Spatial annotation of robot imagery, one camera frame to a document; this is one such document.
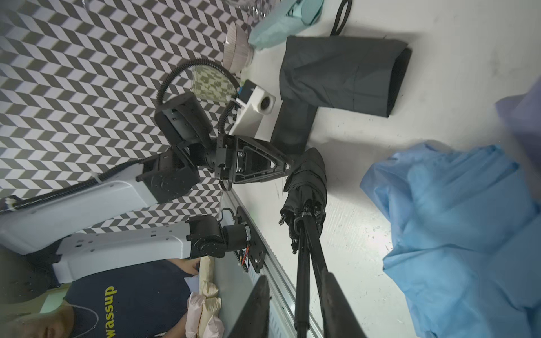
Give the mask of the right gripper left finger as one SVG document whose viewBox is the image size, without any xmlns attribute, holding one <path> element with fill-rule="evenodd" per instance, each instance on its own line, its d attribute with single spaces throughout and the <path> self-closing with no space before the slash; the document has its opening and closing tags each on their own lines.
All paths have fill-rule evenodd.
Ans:
<svg viewBox="0 0 541 338">
<path fill-rule="evenodd" d="M 267 338 L 269 336 L 270 287 L 261 276 L 233 326 L 229 338 Z"/>
</svg>

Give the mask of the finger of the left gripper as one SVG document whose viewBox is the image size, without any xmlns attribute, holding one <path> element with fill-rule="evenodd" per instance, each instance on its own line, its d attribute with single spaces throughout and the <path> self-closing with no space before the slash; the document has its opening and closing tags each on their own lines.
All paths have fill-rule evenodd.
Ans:
<svg viewBox="0 0 541 338">
<path fill-rule="evenodd" d="M 259 139 L 236 139 L 234 183 L 264 183 L 284 177 L 293 159 Z"/>
</svg>

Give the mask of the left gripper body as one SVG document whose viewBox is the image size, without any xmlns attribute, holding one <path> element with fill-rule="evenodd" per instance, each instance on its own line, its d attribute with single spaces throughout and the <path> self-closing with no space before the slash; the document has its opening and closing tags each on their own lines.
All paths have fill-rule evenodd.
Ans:
<svg viewBox="0 0 541 338">
<path fill-rule="evenodd" d="M 271 171 L 271 159 L 261 142 L 251 137 L 222 134 L 216 144 L 216 177 L 223 184 L 261 180 Z"/>
</svg>

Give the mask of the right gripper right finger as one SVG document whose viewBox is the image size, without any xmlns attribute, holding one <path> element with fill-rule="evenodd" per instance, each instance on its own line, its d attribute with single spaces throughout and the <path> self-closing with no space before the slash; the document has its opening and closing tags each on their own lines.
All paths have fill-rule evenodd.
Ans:
<svg viewBox="0 0 541 338">
<path fill-rule="evenodd" d="M 366 338 L 334 274 L 322 275 L 324 337 Z"/>
</svg>

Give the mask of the black sleeved umbrella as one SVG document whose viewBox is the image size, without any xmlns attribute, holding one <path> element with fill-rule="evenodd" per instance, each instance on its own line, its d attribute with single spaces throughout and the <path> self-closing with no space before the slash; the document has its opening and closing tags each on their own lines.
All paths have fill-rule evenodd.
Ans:
<svg viewBox="0 0 541 338">
<path fill-rule="evenodd" d="M 336 49 L 352 1 L 339 5 L 329 37 L 290 37 L 280 67 L 280 96 L 283 100 L 272 145 L 287 155 L 304 152 L 318 108 L 333 107 L 332 92 L 347 77 L 347 57 Z"/>
<path fill-rule="evenodd" d="M 310 268 L 314 269 L 318 293 L 322 293 L 327 271 L 319 237 L 327 204 L 325 163 L 315 148 L 306 150 L 291 168 L 284 192 L 287 199 L 280 211 L 280 224 L 287 224 L 292 252 L 298 256 L 294 327 L 298 337 L 310 328 Z"/>
</svg>

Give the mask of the black sleeve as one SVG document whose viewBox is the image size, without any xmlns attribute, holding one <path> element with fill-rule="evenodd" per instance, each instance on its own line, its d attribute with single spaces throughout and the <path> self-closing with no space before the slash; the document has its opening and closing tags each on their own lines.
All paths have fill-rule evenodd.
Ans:
<svg viewBox="0 0 541 338">
<path fill-rule="evenodd" d="M 397 39 L 289 37 L 280 68 L 280 96 L 387 118 L 411 55 L 408 44 Z"/>
</svg>

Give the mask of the blue sleeved umbrella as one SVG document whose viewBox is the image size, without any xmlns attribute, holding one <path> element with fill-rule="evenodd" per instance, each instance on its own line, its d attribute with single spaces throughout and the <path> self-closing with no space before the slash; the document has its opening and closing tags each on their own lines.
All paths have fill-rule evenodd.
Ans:
<svg viewBox="0 0 541 338">
<path fill-rule="evenodd" d="M 540 203 L 500 147 L 418 144 L 360 187 L 390 221 L 383 270 L 418 337 L 540 336 Z"/>
</svg>

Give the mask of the lavender sleeve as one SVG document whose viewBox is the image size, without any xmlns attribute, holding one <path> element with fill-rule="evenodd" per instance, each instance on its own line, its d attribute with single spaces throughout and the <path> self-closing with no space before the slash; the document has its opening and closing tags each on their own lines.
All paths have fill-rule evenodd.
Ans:
<svg viewBox="0 0 541 338">
<path fill-rule="evenodd" d="M 540 79 L 522 95 L 505 97 L 496 111 L 531 163 L 540 171 Z"/>
</svg>

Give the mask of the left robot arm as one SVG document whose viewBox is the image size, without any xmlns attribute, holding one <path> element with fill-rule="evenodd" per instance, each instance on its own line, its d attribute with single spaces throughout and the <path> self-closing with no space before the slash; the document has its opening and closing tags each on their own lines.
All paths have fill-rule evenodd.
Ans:
<svg viewBox="0 0 541 338">
<path fill-rule="evenodd" d="M 222 112 L 216 137 L 192 92 L 165 100 L 173 81 L 186 70 L 217 70 L 235 92 Z M 1 286 L 20 293 L 43 292 L 105 270 L 166 259 L 168 256 L 221 258 L 243 251 L 255 269 L 264 260 L 262 240 L 252 223 L 235 212 L 233 225 L 210 215 L 189 219 L 184 228 L 136 230 L 93 236 L 90 225 L 140 208 L 165 204 L 187 195 L 199 184 L 199 171 L 212 172 L 224 191 L 234 184 L 260 183 L 283 177 L 291 160 L 268 142 L 255 138 L 275 97 L 208 59 L 181 63 L 163 80 L 156 95 L 154 120 L 165 135 L 167 151 L 121 163 L 71 187 L 30 199 L 1 201 Z"/>
</svg>

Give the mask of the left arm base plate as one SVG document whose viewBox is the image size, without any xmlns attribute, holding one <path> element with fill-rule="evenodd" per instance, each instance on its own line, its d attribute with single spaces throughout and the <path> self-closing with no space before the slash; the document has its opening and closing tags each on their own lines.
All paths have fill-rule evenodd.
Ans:
<svg viewBox="0 0 541 338">
<path fill-rule="evenodd" d="M 241 206 L 237 207 L 235 224 L 244 226 L 247 233 L 245 248 L 235 252 L 238 256 L 240 266 L 246 273 L 250 269 L 255 273 L 260 273 L 265 265 L 268 250 L 255 223 Z"/>
</svg>

